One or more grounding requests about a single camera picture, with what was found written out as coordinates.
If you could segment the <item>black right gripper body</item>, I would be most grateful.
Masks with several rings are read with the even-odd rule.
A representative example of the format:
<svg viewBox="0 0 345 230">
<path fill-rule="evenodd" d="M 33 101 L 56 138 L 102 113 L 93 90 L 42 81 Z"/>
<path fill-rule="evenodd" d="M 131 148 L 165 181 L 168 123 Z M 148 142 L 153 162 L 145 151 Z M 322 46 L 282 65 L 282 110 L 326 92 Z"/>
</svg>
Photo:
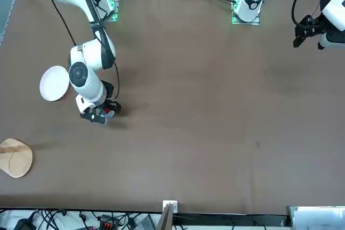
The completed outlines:
<svg viewBox="0 0 345 230">
<path fill-rule="evenodd" d="M 112 100 L 106 100 L 102 105 L 95 107 L 93 112 L 101 116 L 114 116 L 115 112 L 109 107 L 110 101 Z"/>
</svg>

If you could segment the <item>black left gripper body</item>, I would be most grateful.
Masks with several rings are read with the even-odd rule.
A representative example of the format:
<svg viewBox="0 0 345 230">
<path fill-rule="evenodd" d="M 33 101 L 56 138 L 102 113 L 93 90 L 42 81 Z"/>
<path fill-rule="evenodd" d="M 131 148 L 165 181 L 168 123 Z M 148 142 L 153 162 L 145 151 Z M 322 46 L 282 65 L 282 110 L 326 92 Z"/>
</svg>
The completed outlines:
<svg viewBox="0 0 345 230">
<path fill-rule="evenodd" d="M 328 19 L 326 17 L 313 18 L 312 22 L 312 36 L 324 34 L 328 30 Z"/>
</svg>

